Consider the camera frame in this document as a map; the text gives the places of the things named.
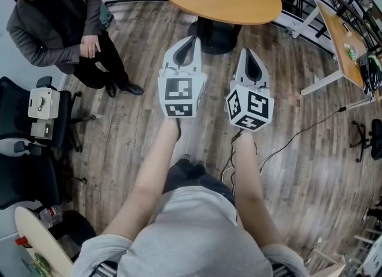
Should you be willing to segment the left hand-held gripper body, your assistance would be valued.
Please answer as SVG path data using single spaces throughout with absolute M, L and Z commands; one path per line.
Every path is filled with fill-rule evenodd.
M 202 101 L 207 75 L 167 67 L 159 71 L 159 102 L 167 118 L 194 118 Z

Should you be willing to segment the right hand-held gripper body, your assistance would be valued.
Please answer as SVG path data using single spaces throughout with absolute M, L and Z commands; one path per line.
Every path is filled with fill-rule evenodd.
M 225 111 L 232 125 L 256 132 L 269 125 L 273 117 L 274 99 L 269 87 L 254 83 L 230 81 L 230 92 L 225 98 Z

